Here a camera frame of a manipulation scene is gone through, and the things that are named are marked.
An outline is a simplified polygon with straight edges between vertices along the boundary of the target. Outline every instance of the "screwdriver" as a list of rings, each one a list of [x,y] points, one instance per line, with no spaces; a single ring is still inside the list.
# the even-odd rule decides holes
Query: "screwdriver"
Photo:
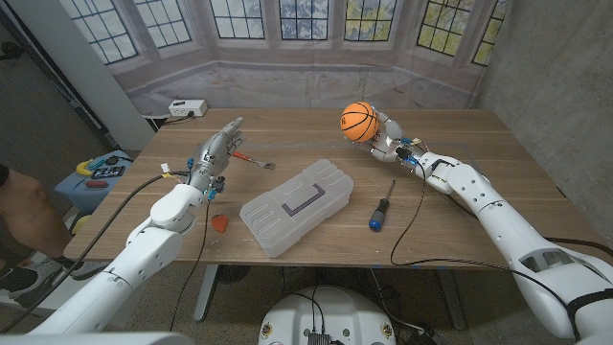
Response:
[[[379,207],[376,208],[373,216],[371,217],[371,221],[369,221],[368,226],[371,227],[371,230],[375,232],[379,232],[381,230],[381,225],[383,225],[383,220],[385,220],[385,211],[387,211],[388,206],[390,206],[390,194],[392,193],[392,189],[396,184],[395,180],[392,180],[392,186],[390,186],[390,190],[387,191],[387,195],[379,200]]]

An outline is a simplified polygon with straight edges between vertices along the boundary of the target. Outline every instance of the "window pane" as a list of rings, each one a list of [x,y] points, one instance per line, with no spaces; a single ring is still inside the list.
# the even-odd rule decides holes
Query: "window pane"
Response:
[[[174,33],[179,38],[179,42],[185,42],[190,40],[190,34],[188,34],[188,30],[186,29],[185,23],[183,23],[183,21],[172,23],[172,28],[174,29]]]
[[[232,30],[232,23],[230,18],[217,18],[215,20],[217,24],[217,31],[221,38],[233,38],[234,31]]]
[[[113,4],[111,3],[111,0],[93,0],[93,1],[94,1],[94,6],[96,7],[96,11],[98,12],[115,10],[115,8],[113,7]]]
[[[479,49],[475,53],[473,62],[487,66],[489,63],[489,56],[494,48],[494,41],[498,36],[500,27],[502,26],[503,19],[507,13],[507,5],[509,0],[498,0],[496,7],[494,8],[488,22],[488,27],[483,33],[483,38],[479,44]]]
[[[311,0],[296,0],[298,5],[298,18],[310,18],[311,17]]]
[[[348,0],[346,40],[387,40],[396,0]]]
[[[493,48],[494,46],[492,44],[481,42],[481,44],[479,45],[479,50],[477,50],[477,54],[475,55],[474,61],[483,65],[488,65],[489,55],[491,55],[491,51]]]
[[[170,21],[183,20],[183,16],[181,15],[181,11],[179,10],[179,5],[176,3],[176,0],[162,0],[162,4],[164,4],[164,9],[169,16]]]
[[[453,19],[453,24],[451,25],[451,32],[459,35],[463,34],[466,24],[468,24],[469,16],[470,13],[467,11],[456,11],[456,17]]]
[[[245,18],[232,18],[232,27],[234,28],[235,37],[249,38],[247,20]]]
[[[434,36],[432,37],[432,49],[442,52],[444,49],[444,43],[447,41],[448,33],[445,30],[436,29]]]
[[[430,0],[423,17],[418,45],[455,56],[470,17],[472,1]]]
[[[362,19],[376,19],[378,13],[379,0],[364,0],[364,8],[362,10]]]
[[[283,39],[296,39],[296,20],[281,19],[281,35]]]
[[[328,18],[328,0],[313,0],[313,18]]]
[[[427,25],[421,26],[420,40],[418,44],[421,46],[429,47],[432,43],[432,35],[434,35],[434,28]]]
[[[379,5],[379,14],[376,19],[392,20],[395,5],[395,0],[381,0],[381,4]]]
[[[213,15],[215,17],[230,16],[226,0],[211,0],[211,6],[213,7]]]
[[[108,62],[115,62],[123,59],[122,55],[119,53],[119,49],[117,49],[117,46],[115,45],[115,42],[113,42],[113,39],[100,41],[100,46],[104,50],[104,54],[106,55],[106,58],[108,58]]]
[[[362,27],[360,28],[360,40],[373,40],[374,35],[375,22],[362,21]]]
[[[390,36],[390,29],[392,28],[391,21],[378,21],[376,22],[375,40],[387,40]]]
[[[233,16],[233,17],[244,17],[245,16],[245,8],[242,6],[242,0],[228,0],[228,7],[230,8],[230,16]]]
[[[153,19],[153,14],[149,10],[149,6],[147,6],[147,4],[138,5],[137,8],[138,12],[140,12],[141,16],[143,17],[143,21],[145,21],[145,25],[148,27],[155,25],[155,19]]]
[[[347,19],[362,19],[364,0],[347,0]]]
[[[94,37],[97,40],[106,39],[106,38],[111,37],[111,35],[108,33],[108,31],[104,27],[104,23],[102,23],[102,19],[100,18],[99,15],[85,17],[85,23],[89,27],[89,30],[92,31],[92,34],[94,34]]]
[[[153,38],[153,42],[155,43],[156,47],[161,48],[166,46],[166,40],[162,36],[162,32],[160,31],[159,27],[154,26],[149,28],[149,34],[151,35],[151,38]]]
[[[110,0],[59,0],[59,3],[104,64],[137,55]]]
[[[313,39],[328,38],[328,20],[313,20]]]
[[[496,40],[496,35],[498,35],[498,30],[500,30],[501,25],[501,20],[491,18],[488,28],[486,29],[486,34],[483,36],[483,40],[488,43],[493,43],[494,40]]]
[[[261,18],[260,0],[244,0],[248,17]]]
[[[104,24],[106,24],[106,29],[111,33],[111,35],[121,35],[125,34],[124,23],[119,19],[119,15],[115,11],[108,11],[102,13],[100,15]]]
[[[108,63],[108,60],[104,56],[104,52],[102,51],[102,48],[100,47],[100,45],[98,43],[92,43],[92,44],[90,44],[90,46],[92,47],[94,52],[96,52],[96,54],[98,54],[98,57],[102,60],[102,62],[104,64]]]
[[[122,34],[114,38],[115,44],[119,48],[119,51],[122,53],[124,57],[132,57],[136,55],[136,51],[134,51],[134,46],[132,45],[132,41],[127,34]]]
[[[160,25],[160,30],[162,31],[162,35],[164,35],[164,38],[169,45],[178,43],[178,39],[176,39],[176,35],[174,34],[171,24]]]
[[[345,22],[345,39],[357,40],[360,35],[360,21],[347,20]]]
[[[210,1],[219,37],[264,38],[260,0]]]
[[[261,19],[247,19],[250,38],[264,38],[264,28]]]
[[[281,18],[296,17],[296,3],[294,0],[281,0]]]
[[[310,19],[298,19],[298,38],[310,39]]]
[[[151,12],[153,13],[153,17],[157,21],[157,24],[164,24],[169,22],[169,18],[166,15],[166,11],[162,6],[162,2],[148,2],[149,7],[151,8]]]

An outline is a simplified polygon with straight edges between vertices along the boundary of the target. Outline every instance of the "basketball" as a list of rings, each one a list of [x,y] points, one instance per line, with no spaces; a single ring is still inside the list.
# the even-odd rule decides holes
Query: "basketball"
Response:
[[[379,118],[369,103],[352,103],[343,111],[341,129],[349,140],[363,143],[379,129]]]

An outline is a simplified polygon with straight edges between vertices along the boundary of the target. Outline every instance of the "plastic storage box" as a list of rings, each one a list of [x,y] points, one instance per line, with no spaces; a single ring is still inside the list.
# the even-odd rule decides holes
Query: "plastic storage box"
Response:
[[[271,258],[349,203],[353,180],[320,159],[290,180],[247,202],[240,217]]]

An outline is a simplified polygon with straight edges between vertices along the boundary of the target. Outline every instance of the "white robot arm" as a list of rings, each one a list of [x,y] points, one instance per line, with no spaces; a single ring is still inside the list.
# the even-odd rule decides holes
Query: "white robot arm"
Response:
[[[140,284],[171,263],[181,250],[182,236],[196,224],[188,208],[200,207],[223,191],[219,175],[244,140],[241,123],[242,118],[235,119],[199,146],[186,183],[158,200],[119,256],[28,335],[101,331]]]
[[[399,125],[373,110],[385,125],[373,139],[355,143],[383,162],[398,162],[444,194],[456,193],[481,221],[510,268],[554,291],[514,275],[540,322],[554,335],[586,338],[613,329],[613,267],[543,239],[490,185],[459,160],[419,149],[401,137]]]

